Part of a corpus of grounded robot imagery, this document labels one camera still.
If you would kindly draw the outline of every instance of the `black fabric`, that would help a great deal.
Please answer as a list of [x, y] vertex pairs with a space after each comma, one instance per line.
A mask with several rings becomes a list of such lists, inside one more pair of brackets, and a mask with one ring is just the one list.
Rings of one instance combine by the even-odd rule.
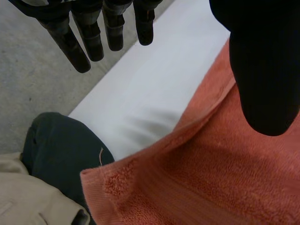
[[300, 1], [210, 0], [229, 31], [230, 63], [250, 126], [283, 134], [300, 108]]
[[25, 15], [44, 21], [65, 18], [71, 11], [71, 2], [49, 4], [47, 6], [31, 6], [22, 0], [9, 1]]
[[22, 162], [30, 175], [59, 189], [87, 211], [80, 181], [84, 169], [114, 162], [103, 142], [84, 124], [59, 113], [43, 113], [28, 130]]

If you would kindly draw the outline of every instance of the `dark green pants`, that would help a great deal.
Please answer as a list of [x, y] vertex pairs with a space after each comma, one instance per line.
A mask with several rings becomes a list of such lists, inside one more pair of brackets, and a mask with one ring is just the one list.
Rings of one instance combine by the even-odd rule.
[[109, 164], [113, 156], [84, 124], [59, 113], [43, 113], [28, 130], [22, 162], [30, 175], [59, 189], [88, 210], [80, 172]]

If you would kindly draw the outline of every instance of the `black glove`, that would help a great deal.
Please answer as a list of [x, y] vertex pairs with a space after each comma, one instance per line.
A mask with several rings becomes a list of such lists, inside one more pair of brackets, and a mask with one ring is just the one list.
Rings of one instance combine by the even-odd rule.
[[9, 0], [27, 16], [38, 19], [55, 40], [74, 68], [85, 73], [90, 62], [69, 26], [69, 12], [79, 29], [92, 61], [104, 57], [97, 19], [103, 11], [106, 36], [112, 51], [123, 48], [123, 13], [134, 3], [136, 29], [142, 45], [153, 41], [154, 9], [162, 0]]

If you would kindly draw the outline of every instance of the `glove finger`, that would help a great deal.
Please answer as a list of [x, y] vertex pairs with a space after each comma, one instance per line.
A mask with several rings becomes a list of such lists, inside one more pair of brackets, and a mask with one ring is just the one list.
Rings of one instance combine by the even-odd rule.
[[103, 18], [108, 46], [112, 51], [123, 48], [123, 13], [131, 5], [132, 0], [104, 0]]
[[92, 61], [100, 61], [104, 57], [100, 28], [97, 23], [101, 7], [102, 3], [90, 7], [82, 4], [81, 1], [72, 2], [74, 21], [78, 27], [88, 56]]
[[69, 26], [69, 17], [60, 21], [39, 22], [48, 30], [56, 44], [79, 73], [85, 73], [90, 70], [90, 62]]
[[162, 0], [134, 0], [136, 32], [141, 45], [150, 45], [153, 41], [154, 9]]

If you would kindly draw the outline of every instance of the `beige fabric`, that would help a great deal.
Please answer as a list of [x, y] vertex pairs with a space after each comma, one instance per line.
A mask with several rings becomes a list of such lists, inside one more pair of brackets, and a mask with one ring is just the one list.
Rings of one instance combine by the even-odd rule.
[[82, 206], [55, 187], [28, 175], [19, 156], [19, 153], [0, 155], [0, 225], [87, 225], [90, 222]]

